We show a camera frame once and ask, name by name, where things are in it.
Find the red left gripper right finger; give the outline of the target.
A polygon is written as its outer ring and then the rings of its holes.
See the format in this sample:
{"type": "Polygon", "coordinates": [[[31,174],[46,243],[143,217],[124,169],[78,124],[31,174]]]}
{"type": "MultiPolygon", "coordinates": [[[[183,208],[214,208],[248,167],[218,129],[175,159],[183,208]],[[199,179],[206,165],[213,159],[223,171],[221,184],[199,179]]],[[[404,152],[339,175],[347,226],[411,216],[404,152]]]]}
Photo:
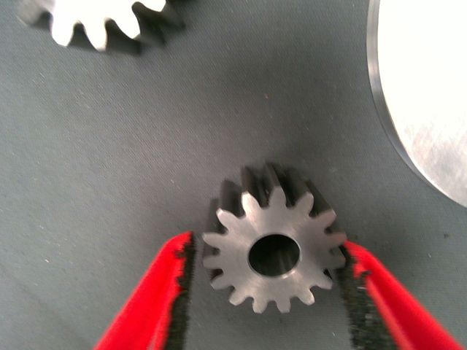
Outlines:
{"type": "Polygon", "coordinates": [[[397,278],[361,245],[341,247],[337,270],[354,349],[464,349],[397,278]]]}

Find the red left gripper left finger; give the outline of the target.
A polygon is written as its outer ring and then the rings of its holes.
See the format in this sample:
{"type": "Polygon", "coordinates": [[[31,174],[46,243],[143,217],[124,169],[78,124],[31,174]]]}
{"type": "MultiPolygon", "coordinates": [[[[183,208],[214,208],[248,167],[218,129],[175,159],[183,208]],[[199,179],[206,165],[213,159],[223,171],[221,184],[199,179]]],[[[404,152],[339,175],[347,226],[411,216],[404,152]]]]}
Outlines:
{"type": "Polygon", "coordinates": [[[184,349],[196,257],[193,232],[170,238],[95,349],[184,349]]]}

